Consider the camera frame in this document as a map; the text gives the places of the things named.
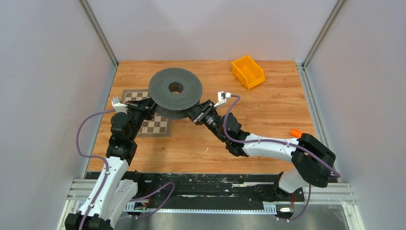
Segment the grey perforated cable spool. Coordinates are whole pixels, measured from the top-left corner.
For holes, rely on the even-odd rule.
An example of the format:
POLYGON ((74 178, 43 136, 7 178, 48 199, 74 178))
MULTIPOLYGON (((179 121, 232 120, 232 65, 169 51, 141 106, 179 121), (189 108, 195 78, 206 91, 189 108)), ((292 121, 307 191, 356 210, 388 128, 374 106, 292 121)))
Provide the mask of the grey perforated cable spool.
POLYGON ((148 91, 157 104, 158 115, 179 120, 187 117, 187 109, 200 103, 203 87, 194 73, 182 68, 167 68, 151 78, 148 91))

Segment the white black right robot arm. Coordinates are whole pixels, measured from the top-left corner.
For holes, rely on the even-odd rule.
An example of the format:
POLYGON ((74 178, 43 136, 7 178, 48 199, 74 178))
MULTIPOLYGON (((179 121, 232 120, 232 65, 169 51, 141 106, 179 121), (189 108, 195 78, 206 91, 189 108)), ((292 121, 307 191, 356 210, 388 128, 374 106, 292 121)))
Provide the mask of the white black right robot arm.
POLYGON ((219 115, 210 100, 187 109, 185 113, 196 125, 205 125, 234 156, 268 157, 291 162, 294 168, 280 173, 274 183, 273 193, 279 200, 286 200, 298 188, 307 185, 327 187, 336 155, 311 134, 280 139, 245 132, 232 113, 219 115))

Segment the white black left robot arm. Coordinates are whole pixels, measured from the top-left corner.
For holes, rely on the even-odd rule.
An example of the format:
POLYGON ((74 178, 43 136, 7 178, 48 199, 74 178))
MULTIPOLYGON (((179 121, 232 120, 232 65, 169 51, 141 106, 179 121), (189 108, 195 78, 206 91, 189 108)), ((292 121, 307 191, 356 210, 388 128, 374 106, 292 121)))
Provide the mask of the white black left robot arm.
POLYGON ((135 156, 135 138, 144 121, 152 120, 157 104, 151 98, 120 103, 112 100, 111 136, 104 167, 90 195, 77 213, 65 219, 67 230, 112 230, 132 197, 142 198, 146 185, 123 176, 135 156))

